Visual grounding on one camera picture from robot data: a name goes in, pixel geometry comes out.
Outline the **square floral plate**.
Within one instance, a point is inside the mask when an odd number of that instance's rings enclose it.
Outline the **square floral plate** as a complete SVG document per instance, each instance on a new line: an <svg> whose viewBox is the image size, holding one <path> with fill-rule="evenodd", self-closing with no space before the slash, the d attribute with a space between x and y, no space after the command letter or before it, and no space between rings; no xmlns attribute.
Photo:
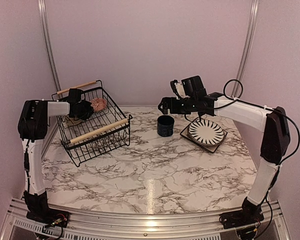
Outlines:
<svg viewBox="0 0 300 240"><path fill-rule="evenodd" d="M194 142L192 142L186 135L187 131L186 131L186 127L180 132L180 136L185 138L188 142L196 145L197 147L200 147L201 149L205 150L208 153L215 153L216 150L218 149L219 146L215 146L215 147L204 147L204 146L200 146Z"/></svg>

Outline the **blue white patterned bowl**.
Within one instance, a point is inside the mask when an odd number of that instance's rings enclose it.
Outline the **blue white patterned bowl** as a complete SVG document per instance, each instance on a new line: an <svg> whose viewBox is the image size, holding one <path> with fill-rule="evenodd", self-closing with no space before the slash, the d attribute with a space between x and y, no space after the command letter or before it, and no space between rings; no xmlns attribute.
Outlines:
<svg viewBox="0 0 300 240"><path fill-rule="evenodd" d="M107 107L107 100L104 98L93 98L90 102L91 107L96 113L103 111Z"/></svg>

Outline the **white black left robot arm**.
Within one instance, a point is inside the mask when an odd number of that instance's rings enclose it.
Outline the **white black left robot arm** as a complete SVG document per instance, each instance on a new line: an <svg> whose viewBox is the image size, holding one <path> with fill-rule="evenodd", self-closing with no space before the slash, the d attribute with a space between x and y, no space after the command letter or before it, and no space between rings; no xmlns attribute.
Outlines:
<svg viewBox="0 0 300 240"><path fill-rule="evenodd" d="M82 90L71 88L62 100L27 100L18 121L18 133L22 140L25 187L23 197L27 206L26 217L48 225L65 225L67 211L50 208L43 183L42 147L48 132L50 117L69 116L87 120L94 112L91 103L82 99Z"/></svg>

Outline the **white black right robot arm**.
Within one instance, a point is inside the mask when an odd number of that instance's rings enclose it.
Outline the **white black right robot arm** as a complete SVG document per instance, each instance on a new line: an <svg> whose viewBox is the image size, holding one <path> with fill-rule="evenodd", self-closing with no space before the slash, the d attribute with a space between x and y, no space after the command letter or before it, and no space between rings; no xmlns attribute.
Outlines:
<svg viewBox="0 0 300 240"><path fill-rule="evenodd" d="M291 141L288 117L282 107L268 108L227 96L225 92L207 93L200 76L173 80L174 97L161 99L158 109L164 114L203 115L228 118L259 130L262 134L260 163L252 188L243 200L241 210L223 213L223 224L248 224L260 220L261 205L277 181L280 166Z"/></svg>

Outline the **dark blue mug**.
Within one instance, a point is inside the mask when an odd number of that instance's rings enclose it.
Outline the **dark blue mug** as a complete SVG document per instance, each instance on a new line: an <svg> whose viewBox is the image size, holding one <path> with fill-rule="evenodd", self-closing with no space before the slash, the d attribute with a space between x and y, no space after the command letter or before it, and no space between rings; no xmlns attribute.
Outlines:
<svg viewBox="0 0 300 240"><path fill-rule="evenodd" d="M157 133L161 137L170 137L174 133L175 120L172 116L161 115L157 118Z"/></svg>

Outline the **white round plate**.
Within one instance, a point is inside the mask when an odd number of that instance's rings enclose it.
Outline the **white round plate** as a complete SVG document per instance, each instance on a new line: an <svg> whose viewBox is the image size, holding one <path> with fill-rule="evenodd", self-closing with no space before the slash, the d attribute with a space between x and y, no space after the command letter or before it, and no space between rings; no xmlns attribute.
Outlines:
<svg viewBox="0 0 300 240"><path fill-rule="evenodd" d="M203 144L217 144L225 139L224 130L217 123L202 119L189 124L190 136Z"/></svg>

